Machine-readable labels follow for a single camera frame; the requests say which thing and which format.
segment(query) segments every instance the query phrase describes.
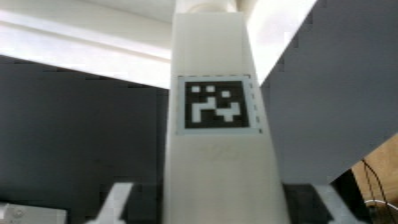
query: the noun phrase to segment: qr code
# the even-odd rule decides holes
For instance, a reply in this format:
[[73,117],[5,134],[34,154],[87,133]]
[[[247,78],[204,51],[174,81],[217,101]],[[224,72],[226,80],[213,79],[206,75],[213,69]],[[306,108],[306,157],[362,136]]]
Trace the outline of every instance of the qr code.
[[185,128],[249,127],[242,81],[185,83]]

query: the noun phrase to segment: white pillar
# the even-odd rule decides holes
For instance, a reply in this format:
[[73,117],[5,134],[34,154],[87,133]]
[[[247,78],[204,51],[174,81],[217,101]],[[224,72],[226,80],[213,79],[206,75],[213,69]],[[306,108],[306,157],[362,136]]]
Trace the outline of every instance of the white pillar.
[[288,224],[242,13],[176,14],[171,83],[163,224]]

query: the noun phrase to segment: dark gray wall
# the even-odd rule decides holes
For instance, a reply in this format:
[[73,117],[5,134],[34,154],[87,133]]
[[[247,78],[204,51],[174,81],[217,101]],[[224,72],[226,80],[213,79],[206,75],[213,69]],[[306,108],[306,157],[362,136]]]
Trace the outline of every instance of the dark gray wall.
[[331,182],[398,131],[398,1],[318,1],[263,93],[283,180]]
[[0,201],[96,217],[112,183],[139,184],[130,223],[156,223],[163,92],[0,58]]

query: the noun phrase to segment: white ceiling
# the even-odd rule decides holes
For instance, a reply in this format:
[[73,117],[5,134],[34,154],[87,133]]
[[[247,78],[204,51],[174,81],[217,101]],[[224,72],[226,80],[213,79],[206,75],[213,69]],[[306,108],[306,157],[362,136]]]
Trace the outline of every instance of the white ceiling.
[[172,21],[176,0],[82,0],[163,22]]
[[[203,1],[178,0],[181,5]],[[238,0],[258,81],[316,0]],[[169,88],[176,0],[0,0],[0,54]]]

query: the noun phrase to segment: cable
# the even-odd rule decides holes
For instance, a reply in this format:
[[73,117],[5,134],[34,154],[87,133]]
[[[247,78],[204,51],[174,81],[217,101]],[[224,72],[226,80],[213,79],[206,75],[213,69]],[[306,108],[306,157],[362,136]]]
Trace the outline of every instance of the cable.
[[386,207],[387,207],[389,217],[391,217],[391,221],[393,221],[393,223],[396,224],[394,216],[393,216],[393,213],[391,213],[391,208],[389,208],[389,205],[387,205],[389,203],[387,203],[387,198],[386,198],[386,194],[384,194],[382,182],[380,182],[380,179],[378,179],[378,175],[377,175],[377,172],[375,172],[375,170],[373,170],[370,164],[366,163],[364,159],[362,159],[362,163],[364,163],[366,167],[370,168],[370,171],[371,171],[371,173],[373,173],[373,175],[375,175],[375,178],[377,178],[377,183],[378,183],[378,187],[380,187],[380,191],[382,191],[382,198],[384,198],[384,202],[386,202]]
[[382,200],[368,200],[368,201],[364,201],[364,203],[370,203],[370,202],[375,202],[375,203],[378,202],[382,204],[387,204],[387,206],[398,211],[398,207],[393,204],[386,203],[386,201],[382,201]]
[[375,209],[377,209],[377,214],[378,214],[377,199],[375,199],[373,188],[371,188],[371,184],[370,184],[370,175],[368,175],[366,164],[364,164],[364,174],[366,174],[366,180],[368,180],[368,186],[370,186],[371,199],[373,199]]

